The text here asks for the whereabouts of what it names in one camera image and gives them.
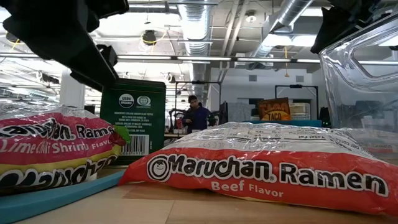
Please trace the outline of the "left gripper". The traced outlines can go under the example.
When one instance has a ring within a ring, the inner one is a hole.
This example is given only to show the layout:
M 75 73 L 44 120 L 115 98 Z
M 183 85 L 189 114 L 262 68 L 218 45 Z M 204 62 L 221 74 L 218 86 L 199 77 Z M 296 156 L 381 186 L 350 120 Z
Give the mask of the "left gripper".
M 103 91 L 117 82 L 117 53 L 89 33 L 100 19 L 128 12 L 128 0 L 0 0 L 0 7 L 10 14 L 2 22 L 8 33 L 43 59 L 70 59 L 79 83 Z

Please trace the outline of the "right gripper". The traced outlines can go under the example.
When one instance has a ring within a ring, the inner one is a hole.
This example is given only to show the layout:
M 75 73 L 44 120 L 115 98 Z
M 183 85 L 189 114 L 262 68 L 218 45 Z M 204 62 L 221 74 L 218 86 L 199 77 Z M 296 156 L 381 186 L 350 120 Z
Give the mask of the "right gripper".
M 319 54 L 327 46 L 355 32 L 357 21 L 367 23 L 380 9 L 383 0 L 329 0 L 322 8 L 323 22 L 310 51 Z

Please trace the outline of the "black lid small jar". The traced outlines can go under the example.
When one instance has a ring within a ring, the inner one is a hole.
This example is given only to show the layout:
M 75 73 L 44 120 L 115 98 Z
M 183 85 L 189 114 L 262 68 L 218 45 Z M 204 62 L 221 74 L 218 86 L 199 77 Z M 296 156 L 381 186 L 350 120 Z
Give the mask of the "black lid small jar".
M 120 78 L 102 90 L 99 116 L 128 129 L 130 143 L 113 166 L 128 166 L 164 146 L 166 84 Z

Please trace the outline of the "clear plastic container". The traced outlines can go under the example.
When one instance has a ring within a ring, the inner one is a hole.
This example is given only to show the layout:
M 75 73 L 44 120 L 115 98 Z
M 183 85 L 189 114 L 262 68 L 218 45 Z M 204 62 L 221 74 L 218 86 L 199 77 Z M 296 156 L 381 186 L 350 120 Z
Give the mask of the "clear plastic container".
M 334 128 L 398 165 L 398 12 L 319 54 Z

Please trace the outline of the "yellow lid spice jar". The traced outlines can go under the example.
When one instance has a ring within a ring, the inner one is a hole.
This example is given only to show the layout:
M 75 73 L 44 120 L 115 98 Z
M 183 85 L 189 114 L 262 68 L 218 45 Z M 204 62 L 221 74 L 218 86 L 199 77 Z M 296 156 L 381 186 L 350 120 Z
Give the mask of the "yellow lid spice jar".
M 258 102 L 257 108 L 261 121 L 291 120 L 288 98 L 261 100 Z

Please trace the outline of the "beef flavor ramen packet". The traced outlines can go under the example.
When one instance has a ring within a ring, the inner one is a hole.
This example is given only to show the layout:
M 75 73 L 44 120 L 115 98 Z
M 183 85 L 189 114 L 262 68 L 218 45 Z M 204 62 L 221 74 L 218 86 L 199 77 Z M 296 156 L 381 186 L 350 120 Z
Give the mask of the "beef flavor ramen packet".
M 133 162 L 120 183 L 398 217 L 398 166 L 345 129 L 225 123 Z

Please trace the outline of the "white column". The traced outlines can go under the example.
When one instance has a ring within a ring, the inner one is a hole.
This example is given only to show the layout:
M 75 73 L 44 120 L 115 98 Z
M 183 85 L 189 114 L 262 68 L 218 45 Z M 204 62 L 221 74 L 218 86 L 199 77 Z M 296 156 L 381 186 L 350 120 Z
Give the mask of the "white column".
M 70 72 L 62 73 L 60 83 L 60 103 L 83 109 L 85 105 L 85 86 L 70 76 Z

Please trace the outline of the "dark blue rectangular bin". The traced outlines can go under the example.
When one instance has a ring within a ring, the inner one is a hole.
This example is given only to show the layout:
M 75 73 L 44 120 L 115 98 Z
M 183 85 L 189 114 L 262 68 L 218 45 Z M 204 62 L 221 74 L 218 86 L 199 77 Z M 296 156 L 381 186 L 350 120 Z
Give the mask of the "dark blue rectangular bin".
M 320 128 L 322 126 L 321 120 L 244 121 L 244 123 L 252 123 L 252 124 L 273 123 L 273 124 L 282 124 L 282 125 L 299 126 L 299 127 L 308 126 L 316 128 Z

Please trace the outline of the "lime chili shrimp ramen packet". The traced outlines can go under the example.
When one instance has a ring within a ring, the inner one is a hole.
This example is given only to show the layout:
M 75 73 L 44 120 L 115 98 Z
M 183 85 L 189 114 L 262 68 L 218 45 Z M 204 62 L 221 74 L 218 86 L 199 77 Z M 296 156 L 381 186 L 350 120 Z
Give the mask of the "lime chili shrimp ramen packet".
M 127 128 L 87 110 L 0 103 L 0 196 L 84 182 L 129 142 Z

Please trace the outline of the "person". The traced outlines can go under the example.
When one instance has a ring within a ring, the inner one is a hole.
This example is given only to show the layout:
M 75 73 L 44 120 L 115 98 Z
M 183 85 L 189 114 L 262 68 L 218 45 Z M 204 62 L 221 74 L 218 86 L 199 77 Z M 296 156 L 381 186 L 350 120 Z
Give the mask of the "person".
M 193 130 L 204 130 L 208 127 L 207 119 L 211 112 L 204 108 L 198 101 L 195 95 L 188 97 L 190 107 L 182 118 L 182 123 L 187 127 L 187 133 L 190 134 Z

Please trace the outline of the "teal plastic spoon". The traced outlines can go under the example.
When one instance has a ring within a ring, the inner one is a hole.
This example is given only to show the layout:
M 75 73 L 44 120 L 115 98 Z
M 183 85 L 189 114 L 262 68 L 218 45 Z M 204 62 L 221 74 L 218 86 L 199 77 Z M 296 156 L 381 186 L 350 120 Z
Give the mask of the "teal plastic spoon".
M 11 224 L 97 194 L 118 184 L 119 171 L 105 177 L 48 190 L 0 197 L 0 224 Z

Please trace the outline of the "silver ceiling air duct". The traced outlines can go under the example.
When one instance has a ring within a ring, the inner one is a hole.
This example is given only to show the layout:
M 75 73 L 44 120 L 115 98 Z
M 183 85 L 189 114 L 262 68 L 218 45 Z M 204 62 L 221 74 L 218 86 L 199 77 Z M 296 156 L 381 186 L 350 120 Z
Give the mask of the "silver ceiling air duct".
M 284 0 L 277 12 L 266 17 L 262 27 L 261 43 L 252 52 L 251 57 L 264 58 L 270 53 L 273 47 L 281 45 L 276 43 L 279 38 L 275 34 L 275 31 L 287 28 L 287 32 L 291 33 L 295 21 L 313 1 L 314 0 Z
M 182 18 L 181 30 L 185 42 L 185 50 L 191 57 L 207 57 L 210 55 L 210 14 L 211 6 L 195 4 L 184 0 L 187 4 L 180 4 L 178 10 Z M 209 65 L 205 62 L 193 62 L 189 65 L 191 81 L 207 81 L 210 75 Z M 192 85 L 193 94 L 203 104 L 208 96 L 208 84 Z

